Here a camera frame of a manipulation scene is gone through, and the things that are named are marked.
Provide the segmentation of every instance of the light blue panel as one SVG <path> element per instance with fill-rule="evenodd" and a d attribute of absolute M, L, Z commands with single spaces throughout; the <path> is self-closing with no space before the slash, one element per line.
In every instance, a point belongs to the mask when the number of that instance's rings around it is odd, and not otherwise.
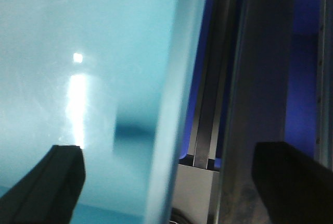
<path fill-rule="evenodd" d="M 148 195 L 160 197 L 148 193 L 151 165 L 176 160 L 203 5 L 0 0 L 0 185 L 13 186 L 51 145 L 80 145 L 80 203 L 141 223 Z M 168 149 L 153 150 L 166 132 Z"/>

